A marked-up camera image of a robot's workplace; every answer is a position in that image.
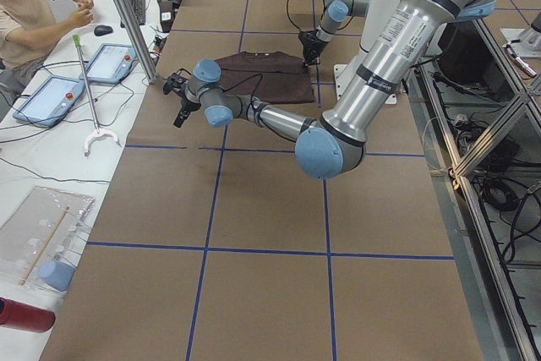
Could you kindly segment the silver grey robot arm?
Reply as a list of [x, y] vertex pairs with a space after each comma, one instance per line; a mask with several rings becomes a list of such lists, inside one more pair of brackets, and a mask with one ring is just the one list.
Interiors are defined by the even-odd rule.
[[320, 63], [320, 55], [331, 42], [340, 25], [348, 17], [364, 17], [370, 0], [324, 0], [324, 13], [316, 29], [301, 31], [298, 35], [303, 46], [305, 66]]
[[220, 87], [221, 69], [200, 60], [188, 79], [170, 79], [164, 90], [181, 98], [175, 125], [202, 110], [208, 124], [224, 127], [241, 118], [295, 144], [298, 165], [313, 178], [329, 179], [355, 168], [365, 154], [366, 130], [407, 71], [424, 54], [443, 24], [481, 19], [495, 0], [399, 0], [368, 54], [347, 66], [350, 80], [333, 108], [307, 118], [274, 107], [255, 96], [228, 95]]

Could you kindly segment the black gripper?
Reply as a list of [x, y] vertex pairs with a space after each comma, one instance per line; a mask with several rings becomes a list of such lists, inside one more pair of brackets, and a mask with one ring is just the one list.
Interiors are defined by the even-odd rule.
[[326, 42], [318, 37], [317, 30], [301, 31], [298, 39], [303, 46], [303, 67], [309, 64], [320, 64], [320, 56], [326, 47]]
[[200, 103], [197, 97], [185, 86], [179, 91], [181, 97], [181, 108], [179, 114], [175, 118], [173, 125], [177, 128], [183, 126], [184, 121], [192, 112], [197, 112], [200, 109]]

